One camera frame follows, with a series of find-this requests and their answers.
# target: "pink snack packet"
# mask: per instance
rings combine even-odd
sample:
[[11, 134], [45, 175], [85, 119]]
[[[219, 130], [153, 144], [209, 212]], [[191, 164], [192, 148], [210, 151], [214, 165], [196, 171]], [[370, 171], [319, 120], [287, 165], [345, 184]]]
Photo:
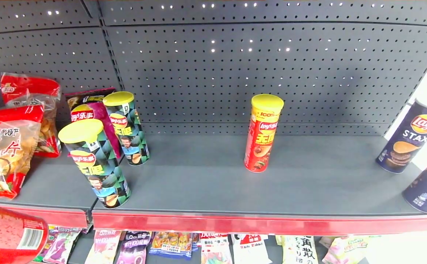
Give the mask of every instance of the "pink snack packet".
[[121, 231], [96, 230], [85, 264], [113, 264], [120, 238]]

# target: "perforated metal panel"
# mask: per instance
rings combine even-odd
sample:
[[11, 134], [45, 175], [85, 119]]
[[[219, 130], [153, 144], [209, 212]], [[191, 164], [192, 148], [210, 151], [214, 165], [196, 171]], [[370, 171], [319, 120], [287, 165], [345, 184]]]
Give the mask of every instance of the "perforated metal panel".
[[427, 1], [100, 1], [106, 25], [382, 22], [427, 25]]
[[[0, 34], [0, 73], [50, 77], [62, 92], [117, 85], [103, 33], [97, 28], [67, 28]], [[0, 94], [0, 107], [3, 106]], [[57, 120], [69, 122], [66, 102]]]
[[0, 1], [0, 33], [18, 30], [99, 26], [79, 0]]
[[375, 135], [427, 70], [427, 1], [99, 5], [97, 19], [77, 0], [0, 1], [0, 72], [123, 84], [148, 133], [244, 133], [265, 92], [285, 100], [282, 134]]
[[427, 27], [274, 23], [111, 27], [143, 122], [248, 122], [250, 98], [283, 123], [393, 121], [427, 69]]

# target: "clear plastic snack bag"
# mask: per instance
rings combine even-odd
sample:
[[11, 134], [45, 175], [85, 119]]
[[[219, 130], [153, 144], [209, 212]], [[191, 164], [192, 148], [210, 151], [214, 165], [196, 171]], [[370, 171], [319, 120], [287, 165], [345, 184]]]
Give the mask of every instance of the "clear plastic snack bag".
[[0, 90], [3, 101], [8, 107], [44, 105], [44, 118], [36, 155], [58, 157], [61, 153], [55, 127], [56, 106], [61, 96], [58, 82], [43, 77], [2, 72]]
[[42, 105], [0, 109], [0, 197], [15, 198], [37, 146]]

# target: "gray shelf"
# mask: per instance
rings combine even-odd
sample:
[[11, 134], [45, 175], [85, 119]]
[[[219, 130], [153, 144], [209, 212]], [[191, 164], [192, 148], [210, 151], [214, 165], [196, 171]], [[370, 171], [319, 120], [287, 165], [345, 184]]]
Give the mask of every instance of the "gray shelf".
[[277, 136], [262, 174], [244, 168], [245, 136], [149, 135], [147, 142], [146, 164], [122, 162], [132, 197], [108, 213], [422, 215], [401, 196], [420, 170], [381, 169], [374, 159], [382, 137]]
[[[70, 259], [68, 261], [69, 264], [84, 264], [86, 260], [86, 256], [93, 245], [94, 231], [90, 232], [86, 235], [82, 235], [70, 255]], [[327, 253], [327, 249], [318, 243], [320, 237], [314, 237], [314, 242], [316, 244], [316, 252], [319, 260], [322, 260]], [[272, 260], [274, 264], [282, 263], [282, 246], [278, 246], [275, 242], [274, 236], [269, 236], [269, 239], [265, 241], [267, 247], [267, 253], [269, 254], [269, 259]], [[230, 251], [233, 256], [233, 249], [230, 246]], [[188, 264], [188, 263], [200, 263], [200, 250], [192, 252], [192, 258], [190, 260], [184, 259], [170, 259], [160, 256], [153, 256], [147, 253], [147, 264]], [[363, 259], [359, 264], [368, 264], [366, 259]]]
[[33, 157], [31, 170], [15, 199], [0, 197], [1, 204], [88, 211], [96, 197], [88, 181], [66, 150], [55, 159]]

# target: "white snack bag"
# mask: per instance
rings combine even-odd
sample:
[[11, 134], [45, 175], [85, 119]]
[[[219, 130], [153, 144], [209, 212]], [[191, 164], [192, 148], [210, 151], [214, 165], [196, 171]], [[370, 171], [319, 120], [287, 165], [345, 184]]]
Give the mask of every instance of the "white snack bag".
[[232, 236], [232, 240], [235, 264], [272, 263], [261, 235], [235, 234]]

